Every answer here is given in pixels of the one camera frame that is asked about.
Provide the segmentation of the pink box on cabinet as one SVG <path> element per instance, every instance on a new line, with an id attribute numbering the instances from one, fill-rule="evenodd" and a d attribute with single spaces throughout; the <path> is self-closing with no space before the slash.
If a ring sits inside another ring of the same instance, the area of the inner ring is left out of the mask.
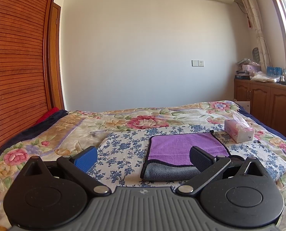
<path id="1" fill-rule="evenodd" d="M 252 64 L 243 64 L 242 65 L 242 71 L 247 71 L 247 72 L 259 72 L 261 71 L 261 66 L 260 65 L 252 65 Z"/>

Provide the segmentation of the patterned beige curtain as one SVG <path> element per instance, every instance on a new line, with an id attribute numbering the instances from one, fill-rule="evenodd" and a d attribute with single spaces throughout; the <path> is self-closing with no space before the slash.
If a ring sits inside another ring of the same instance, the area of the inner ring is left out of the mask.
<path id="1" fill-rule="evenodd" d="M 267 67 L 271 66 L 271 60 L 267 43 L 263 34 L 263 22 L 259 6 L 257 0 L 242 0 L 242 3 L 246 9 L 251 25 L 254 28 L 259 51 L 261 70 L 265 73 L 267 71 Z"/>

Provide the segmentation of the navy blue bed sheet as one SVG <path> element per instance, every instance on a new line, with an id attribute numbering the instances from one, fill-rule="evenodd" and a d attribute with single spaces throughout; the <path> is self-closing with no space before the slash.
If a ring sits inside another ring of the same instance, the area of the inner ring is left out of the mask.
<path id="1" fill-rule="evenodd" d="M 69 111 L 59 110 L 55 113 L 52 113 L 50 116 L 38 124 L 35 124 L 34 126 L 20 132 L 19 134 L 16 134 L 14 137 L 10 138 L 5 144 L 2 145 L 0 148 L 0 155 L 4 152 L 5 149 L 10 148 L 14 144 L 37 137 L 68 114 Z"/>

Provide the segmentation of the pink floral tissue box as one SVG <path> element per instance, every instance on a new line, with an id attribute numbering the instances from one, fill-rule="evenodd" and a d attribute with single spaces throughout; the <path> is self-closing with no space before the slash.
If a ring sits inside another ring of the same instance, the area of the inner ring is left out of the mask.
<path id="1" fill-rule="evenodd" d="M 254 139 L 255 130 L 247 123 L 227 119 L 224 121 L 224 131 L 236 142 L 243 143 Z"/>

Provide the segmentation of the blue floral white cloth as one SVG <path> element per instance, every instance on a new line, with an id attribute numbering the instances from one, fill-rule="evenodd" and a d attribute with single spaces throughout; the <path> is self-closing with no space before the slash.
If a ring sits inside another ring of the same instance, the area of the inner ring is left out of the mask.
<path id="1" fill-rule="evenodd" d="M 257 157 L 273 180 L 279 179 L 286 173 L 286 162 L 267 146 L 257 140 L 249 141 L 245 144 L 236 144 L 223 131 L 222 125 L 172 126 L 109 134 L 97 149 L 98 159 L 87 173 L 111 189 L 115 189 L 117 186 L 170 186 L 176 188 L 184 183 L 185 180 L 152 182 L 140 178 L 147 154 L 149 138 L 158 135 L 201 133 L 211 130 L 215 137 L 229 150 L 231 155 L 238 155 L 244 159 L 249 156 Z"/>

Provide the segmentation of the clear plastic bag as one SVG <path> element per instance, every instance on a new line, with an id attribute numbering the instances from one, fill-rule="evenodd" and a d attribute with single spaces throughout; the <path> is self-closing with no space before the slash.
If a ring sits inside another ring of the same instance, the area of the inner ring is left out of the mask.
<path id="1" fill-rule="evenodd" d="M 263 72 L 255 72 L 251 76 L 251 81 L 256 82 L 267 82 L 267 83 L 273 83 L 276 84 L 280 81 L 280 76 L 268 76 L 267 74 L 264 74 Z"/>

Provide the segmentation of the floral bed blanket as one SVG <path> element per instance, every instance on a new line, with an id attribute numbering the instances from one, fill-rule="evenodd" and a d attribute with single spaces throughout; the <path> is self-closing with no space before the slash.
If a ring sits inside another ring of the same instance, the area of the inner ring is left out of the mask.
<path id="1" fill-rule="evenodd" d="M 37 137 L 14 144 L 0 155 L 0 230 L 10 228 L 3 209 L 4 196 L 33 155 L 45 161 L 54 161 L 63 155 L 74 156 L 90 146 L 99 148 L 102 141 L 115 132 L 185 125 L 222 125 L 224 131 L 224 121 L 227 119 L 247 123 L 255 130 L 253 141 L 260 141 L 286 162 L 286 138 L 232 101 L 101 113 L 69 112 Z M 278 228 L 286 230 L 286 173 L 275 181 L 285 203 Z"/>

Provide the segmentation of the blue box on cabinet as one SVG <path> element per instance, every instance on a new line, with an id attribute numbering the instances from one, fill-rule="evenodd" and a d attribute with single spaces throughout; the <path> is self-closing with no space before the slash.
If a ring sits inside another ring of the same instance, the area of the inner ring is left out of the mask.
<path id="1" fill-rule="evenodd" d="M 278 77 L 282 75 L 281 67 L 267 67 L 267 75 L 270 77 Z"/>

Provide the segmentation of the wooden door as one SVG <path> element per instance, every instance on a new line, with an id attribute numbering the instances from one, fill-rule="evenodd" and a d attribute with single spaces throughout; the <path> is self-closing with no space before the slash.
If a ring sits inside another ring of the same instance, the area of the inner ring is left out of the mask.
<path id="1" fill-rule="evenodd" d="M 61 7 L 55 3 L 52 4 L 49 20 L 48 35 L 48 72 L 49 84 L 51 92 L 52 107 L 60 110 L 64 109 L 64 100 L 62 92 L 61 71 L 59 65 L 59 23 L 60 23 Z"/>

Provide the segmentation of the wooden cabinet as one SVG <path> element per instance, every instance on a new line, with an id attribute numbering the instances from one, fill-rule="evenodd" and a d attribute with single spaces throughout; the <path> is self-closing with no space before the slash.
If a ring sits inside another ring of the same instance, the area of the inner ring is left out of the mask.
<path id="1" fill-rule="evenodd" d="M 286 137 L 286 85 L 235 79 L 234 99 L 249 101 L 252 116 Z"/>

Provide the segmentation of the wooden slatted headboard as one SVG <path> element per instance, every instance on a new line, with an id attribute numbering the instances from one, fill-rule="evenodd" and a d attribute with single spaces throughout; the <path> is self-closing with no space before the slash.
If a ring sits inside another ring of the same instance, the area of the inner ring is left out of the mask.
<path id="1" fill-rule="evenodd" d="M 0 0 L 0 150 L 52 106 L 48 79 L 53 0 Z"/>

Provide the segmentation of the white paper bag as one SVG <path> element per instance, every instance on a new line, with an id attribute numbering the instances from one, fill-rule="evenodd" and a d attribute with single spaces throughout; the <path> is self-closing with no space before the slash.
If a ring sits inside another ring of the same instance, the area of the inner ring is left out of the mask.
<path id="1" fill-rule="evenodd" d="M 236 104 L 242 107 L 247 113 L 251 113 L 251 102 L 250 101 L 238 101 L 234 100 Z"/>

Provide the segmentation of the red pillow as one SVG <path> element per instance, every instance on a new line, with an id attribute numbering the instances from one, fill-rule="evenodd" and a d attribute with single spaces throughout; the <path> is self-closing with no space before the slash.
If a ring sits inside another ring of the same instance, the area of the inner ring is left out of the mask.
<path id="1" fill-rule="evenodd" d="M 58 107 L 54 107 L 50 110 L 48 110 L 45 114 L 43 114 L 36 122 L 34 125 L 37 125 L 41 122 L 43 122 L 44 120 L 46 120 L 48 117 L 50 117 L 51 115 L 55 114 L 56 112 L 59 111 Z"/>

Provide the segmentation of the white wall switch socket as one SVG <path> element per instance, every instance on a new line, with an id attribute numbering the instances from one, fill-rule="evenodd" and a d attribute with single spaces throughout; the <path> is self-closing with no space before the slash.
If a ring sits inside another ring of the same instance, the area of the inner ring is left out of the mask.
<path id="1" fill-rule="evenodd" d="M 192 60 L 193 67 L 204 67 L 205 62 L 203 60 Z"/>

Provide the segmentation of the purple and grey towel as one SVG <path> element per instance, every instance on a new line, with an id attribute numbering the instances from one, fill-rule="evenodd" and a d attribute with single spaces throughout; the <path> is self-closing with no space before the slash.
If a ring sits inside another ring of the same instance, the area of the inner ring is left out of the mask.
<path id="1" fill-rule="evenodd" d="M 213 157 L 231 155 L 213 131 L 189 134 L 158 135 L 149 138 L 146 158 L 140 173 L 145 181 L 165 182 L 189 180 L 200 171 L 189 158 L 191 147 L 197 146 Z"/>

